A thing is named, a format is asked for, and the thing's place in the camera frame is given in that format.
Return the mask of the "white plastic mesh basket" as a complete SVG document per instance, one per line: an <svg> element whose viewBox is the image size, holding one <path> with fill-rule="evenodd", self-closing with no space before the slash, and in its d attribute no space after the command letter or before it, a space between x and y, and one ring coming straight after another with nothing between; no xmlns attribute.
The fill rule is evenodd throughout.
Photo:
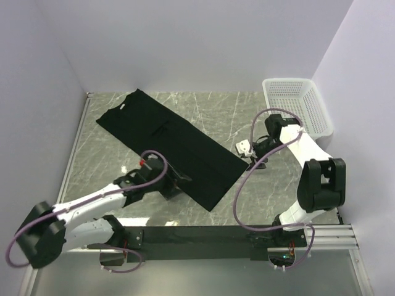
<svg viewBox="0 0 395 296"><path fill-rule="evenodd" d="M315 83L307 78L268 78L263 80L266 106L297 115L314 140L333 134L333 125Z"/></svg>

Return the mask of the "black t-shirt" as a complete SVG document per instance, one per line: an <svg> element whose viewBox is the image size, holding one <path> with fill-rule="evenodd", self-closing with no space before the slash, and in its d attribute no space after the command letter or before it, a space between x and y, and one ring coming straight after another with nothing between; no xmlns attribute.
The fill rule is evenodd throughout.
<svg viewBox="0 0 395 296"><path fill-rule="evenodd" d="M137 89L97 119L97 124L137 154L160 152L191 178L180 186L211 211L248 164L195 128L188 120Z"/></svg>

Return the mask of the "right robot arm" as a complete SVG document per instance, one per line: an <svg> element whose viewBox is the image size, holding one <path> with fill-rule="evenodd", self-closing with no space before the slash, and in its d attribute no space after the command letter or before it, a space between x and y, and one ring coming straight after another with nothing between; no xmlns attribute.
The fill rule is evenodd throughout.
<svg viewBox="0 0 395 296"><path fill-rule="evenodd" d="M315 217L342 206L346 195L346 164L341 158L326 153L306 133L297 118L269 115L265 120L268 134L261 142L248 142L252 149L253 168L265 168L268 153L279 151L285 144L301 165L302 172L297 187L297 200L283 213L277 215L271 230L271 239L279 246L286 245L296 232Z"/></svg>

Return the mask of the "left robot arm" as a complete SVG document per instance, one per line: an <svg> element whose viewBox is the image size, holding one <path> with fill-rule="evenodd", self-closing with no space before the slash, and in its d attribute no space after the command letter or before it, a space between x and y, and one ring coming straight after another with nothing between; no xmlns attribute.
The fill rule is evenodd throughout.
<svg viewBox="0 0 395 296"><path fill-rule="evenodd" d="M188 175L158 158L142 159L139 168L92 194L67 203L36 204L15 233L15 242L35 269L82 246L101 244L121 249L125 228L110 211L139 202L150 192L171 199L191 181Z"/></svg>

